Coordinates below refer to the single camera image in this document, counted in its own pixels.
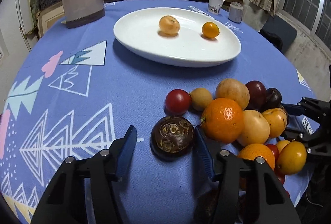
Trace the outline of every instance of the pink stripe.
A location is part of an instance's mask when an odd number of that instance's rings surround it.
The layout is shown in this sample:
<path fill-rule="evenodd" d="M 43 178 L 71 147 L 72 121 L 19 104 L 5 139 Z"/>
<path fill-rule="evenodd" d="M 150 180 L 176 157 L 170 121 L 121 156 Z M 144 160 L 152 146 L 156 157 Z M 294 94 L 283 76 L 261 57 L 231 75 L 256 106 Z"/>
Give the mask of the pink stripe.
<path fill-rule="evenodd" d="M 5 153 L 5 141 L 6 141 L 9 118 L 10 118 L 10 110 L 6 109 L 5 112 L 2 114 L 1 124 L 0 124 L 0 159 L 3 158 L 3 155 Z"/>

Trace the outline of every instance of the oval plate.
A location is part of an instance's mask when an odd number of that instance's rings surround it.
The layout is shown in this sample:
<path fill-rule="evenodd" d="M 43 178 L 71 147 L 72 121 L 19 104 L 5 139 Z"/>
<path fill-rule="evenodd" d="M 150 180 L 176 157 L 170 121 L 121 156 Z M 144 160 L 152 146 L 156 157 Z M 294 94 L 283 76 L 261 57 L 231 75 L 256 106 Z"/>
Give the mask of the oval plate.
<path fill-rule="evenodd" d="M 175 37 L 160 32 L 158 22 L 175 17 L 180 30 Z M 213 40 L 202 35 L 204 23 L 212 21 L 220 30 Z M 131 12 L 114 25 L 116 39 L 133 53 L 162 64 L 180 67 L 210 67 L 234 59 L 241 51 L 237 36 L 215 19 L 178 8 L 149 8 Z"/>

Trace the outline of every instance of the paper cup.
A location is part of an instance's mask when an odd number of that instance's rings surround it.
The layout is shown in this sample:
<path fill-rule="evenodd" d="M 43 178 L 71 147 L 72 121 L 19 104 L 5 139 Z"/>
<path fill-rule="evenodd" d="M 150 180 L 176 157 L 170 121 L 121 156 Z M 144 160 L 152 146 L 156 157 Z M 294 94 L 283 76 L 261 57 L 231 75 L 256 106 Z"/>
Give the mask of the paper cup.
<path fill-rule="evenodd" d="M 223 3 L 224 0 L 209 0 L 208 11 L 214 14 L 218 14 Z"/>

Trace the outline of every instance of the blue tablecloth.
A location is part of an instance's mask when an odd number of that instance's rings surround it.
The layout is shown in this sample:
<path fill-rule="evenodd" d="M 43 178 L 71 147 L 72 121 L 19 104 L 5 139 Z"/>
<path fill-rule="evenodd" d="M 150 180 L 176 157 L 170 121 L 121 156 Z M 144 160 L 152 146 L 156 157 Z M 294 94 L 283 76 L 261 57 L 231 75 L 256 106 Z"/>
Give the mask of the blue tablecloth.
<path fill-rule="evenodd" d="M 131 53 L 114 39 L 113 26 L 123 15 L 150 7 L 208 13 L 206 3 L 191 1 L 116 2 L 106 5 L 105 17 L 79 28 L 67 29 L 58 21 L 25 60 L 0 126 L 1 192 L 22 223 L 30 222 L 65 157 L 91 157 L 123 137 L 129 125 L 137 127 L 138 143 L 127 176 L 114 184 L 124 223 L 191 223 L 196 199 L 214 185 L 194 152 L 171 163 L 152 155 L 150 132 L 165 116 L 167 93 L 196 87 L 214 92 L 222 79 L 231 77 L 275 87 L 285 103 L 314 97 L 278 50 L 246 24 L 230 22 L 224 10 L 212 16 L 232 29 L 242 45 L 231 62 L 204 69 L 178 68 Z M 198 115 L 188 112 L 184 117 L 199 123 Z M 237 152 L 232 145 L 224 147 Z M 293 203 L 309 177 L 308 169 L 286 177 Z"/>

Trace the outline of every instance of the metal screw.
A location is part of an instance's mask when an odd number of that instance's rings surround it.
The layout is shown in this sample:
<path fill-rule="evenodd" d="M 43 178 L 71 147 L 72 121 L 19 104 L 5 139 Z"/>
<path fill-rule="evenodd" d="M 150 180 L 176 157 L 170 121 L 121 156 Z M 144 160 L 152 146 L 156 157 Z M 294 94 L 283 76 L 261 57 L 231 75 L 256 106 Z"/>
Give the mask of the metal screw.
<path fill-rule="evenodd" d="M 100 155 L 101 156 L 107 156 L 109 154 L 109 150 L 108 149 L 103 149 L 102 151 L 100 151 Z"/>
<path fill-rule="evenodd" d="M 66 158 L 66 163 L 72 163 L 74 161 L 74 157 L 69 156 Z"/>
<path fill-rule="evenodd" d="M 226 149 L 222 149 L 221 151 L 220 151 L 220 154 L 223 156 L 223 157 L 227 157 L 227 156 L 229 156 L 229 151 L 227 151 Z"/>
<path fill-rule="evenodd" d="M 262 164 L 262 163 L 265 162 L 264 158 L 262 158 L 262 157 L 257 157 L 257 158 L 256 158 L 256 161 L 257 161 L 259 164 Z"/>

